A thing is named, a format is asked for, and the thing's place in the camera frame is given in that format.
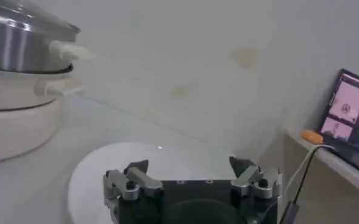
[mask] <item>laptop screen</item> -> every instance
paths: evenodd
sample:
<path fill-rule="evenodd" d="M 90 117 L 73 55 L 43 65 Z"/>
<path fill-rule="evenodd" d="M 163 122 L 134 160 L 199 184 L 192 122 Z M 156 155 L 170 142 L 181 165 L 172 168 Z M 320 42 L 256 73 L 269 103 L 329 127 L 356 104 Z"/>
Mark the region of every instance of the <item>laptop screen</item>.
<path fill-rule="evenodd" d="M 359 148 L 359 76 L 340 72 L 319 131 Z"/>

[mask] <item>laptop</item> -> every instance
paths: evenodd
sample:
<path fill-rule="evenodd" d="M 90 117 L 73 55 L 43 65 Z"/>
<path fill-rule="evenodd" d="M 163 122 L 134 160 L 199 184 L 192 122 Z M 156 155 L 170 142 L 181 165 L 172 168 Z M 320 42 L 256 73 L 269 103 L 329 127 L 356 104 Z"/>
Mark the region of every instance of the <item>laptop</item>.
<path fill-rule="evenodd" d="M 340 70 L 318 128 L 329 150 L 359 170 L 359 76 Z"/>

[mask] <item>white table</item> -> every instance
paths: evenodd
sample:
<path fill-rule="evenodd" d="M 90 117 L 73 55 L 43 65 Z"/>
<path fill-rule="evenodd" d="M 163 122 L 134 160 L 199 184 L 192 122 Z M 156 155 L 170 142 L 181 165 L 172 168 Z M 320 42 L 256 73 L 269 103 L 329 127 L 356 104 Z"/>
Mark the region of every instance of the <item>white table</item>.
<path fill-rule="evenodd" d="M 0 162 L 0 224 L 70 223 L 66 189 L 76 164 L 87 153 L 121 141 L 170 145 L 189 155 L 218 151 L 131 114 L 72 96 L 66 99 L 63 127 L 51 141 Z"/>

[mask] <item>screw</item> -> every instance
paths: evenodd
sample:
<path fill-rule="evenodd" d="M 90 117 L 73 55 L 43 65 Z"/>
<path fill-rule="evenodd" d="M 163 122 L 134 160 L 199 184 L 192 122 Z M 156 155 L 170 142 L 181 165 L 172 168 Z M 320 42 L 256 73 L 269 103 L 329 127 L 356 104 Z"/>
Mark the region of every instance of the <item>screw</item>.
<path fill-rule="evenodd" d="M 268 187 L 269 186 L 269 182 L 266 180 L 266 179 L 261 179 L 259 182 L 258 182 L 258 184 L 259 184 L 259 187 L 262 187 L 262 188 L 266 188 L 266 187 Z"/>
<path fill-rule="evenodd" d="M 135 189 L 136 188 L 136 183 L 135 182 L 133 182 L 133 181 L 128 181 L 127 183 L 126 183 L 126 189 L 127 190 L 133 190 L 133 189 Z"/>

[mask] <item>pot lid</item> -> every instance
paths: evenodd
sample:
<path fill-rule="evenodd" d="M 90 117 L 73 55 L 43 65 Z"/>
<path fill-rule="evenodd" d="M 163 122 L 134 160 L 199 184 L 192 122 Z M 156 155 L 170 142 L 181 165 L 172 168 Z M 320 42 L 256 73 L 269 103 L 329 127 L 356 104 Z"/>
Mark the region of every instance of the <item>pot lid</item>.
<path fill-rule="evenodd" d="M 0 23 L 57 40 L 73 40 L 79 32 L 76 26 L 27 0 L 0 0 Z"/>

